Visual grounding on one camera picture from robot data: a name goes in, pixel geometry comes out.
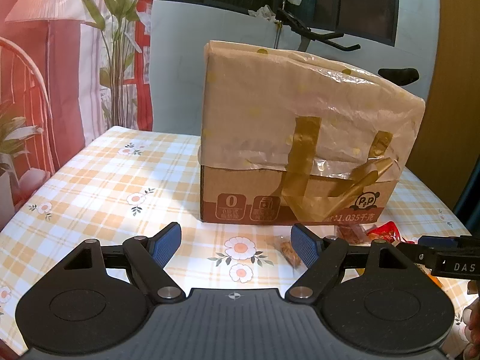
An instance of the triangular cutout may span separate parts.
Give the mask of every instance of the triangular cutout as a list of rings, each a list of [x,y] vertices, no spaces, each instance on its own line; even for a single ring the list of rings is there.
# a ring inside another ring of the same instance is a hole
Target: triangular cutout
[[[406,269],[407,267],[387,248],[380,251],[379,268]]]
[[[92,267],[92,252],[90,249],[83,249],[75,258],[70,261],[65,269],[88,269]]]

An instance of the checkered tablecloth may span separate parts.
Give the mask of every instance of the checkered tablecloth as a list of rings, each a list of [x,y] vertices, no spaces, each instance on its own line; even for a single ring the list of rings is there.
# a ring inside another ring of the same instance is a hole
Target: checkered tablecloth
[[[174,221],[181,224],[182,243],[166,271],[186,293],[193,287],[277,287],[283,295],[305,270],[291,268],[275,247],[290,227],[202,223],[199,142],[113,127],[54,174],[0,233],[0,338],[18,353],[26,350],[14,319],[18,300],[84,239],[119,245]],[[406,239],[467,234],[407,169],[378,224],[390,220]],[[333,226],[311,229],[322,237],[334,233]],[[109,273],[126,279],[121,271]],[[458,315],[444,349],[456,355],[466,344],[461,312],[474,296],[465,281],[441,281]]]

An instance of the gray gripper base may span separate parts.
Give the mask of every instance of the gray gripper base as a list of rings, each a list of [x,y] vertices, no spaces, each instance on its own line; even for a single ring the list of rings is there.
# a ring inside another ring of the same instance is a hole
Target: gray gripper base
[[[440,351],[385,357],[344,344],[310,306],[285,302],[276,289],[194,289],[182,303],[157,306],[133,337],[76,360],[445,360]],[[31,349],[22,360],[68,357]]]

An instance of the tiled wall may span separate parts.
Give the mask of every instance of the tiled wall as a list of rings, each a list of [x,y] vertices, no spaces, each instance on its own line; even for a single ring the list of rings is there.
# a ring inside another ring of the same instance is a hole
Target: tiled wall
[[[400,0],[399,6],[395,47],[346,35],[335,41],[360,43],[361,49],[342,52],[310,42],[308,52],[374,73],[414,67],[420,80],[405,89],[426,99],[437,47],[439,0]],[[200,135],[205,44],[225,40],[273,47],[275,29],[272,23],[235,12],[155,0],[150,56],[153,130]],[[284,27],[279,48],[295,50],[299,43],[299,35]]]

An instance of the printed icon on box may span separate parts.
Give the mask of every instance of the printed icon on box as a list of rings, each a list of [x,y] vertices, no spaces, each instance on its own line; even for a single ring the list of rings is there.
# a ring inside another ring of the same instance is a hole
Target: printed icon on box
[[[375,202],[379,196],[380,192],[362,193],[359,197],[357,197],[355,204],[350,206],[350,208],[353,208],[354,210],[369,210],[371,208],[377,208]]]
[[[258,222],[271,222],[278,216],[280,198],[278,196],[256,196],[251,205],[250,219]]]
[[[217,219],[238,221],[245,216],[247,198],[237,193],[220,193],[217,198]]]

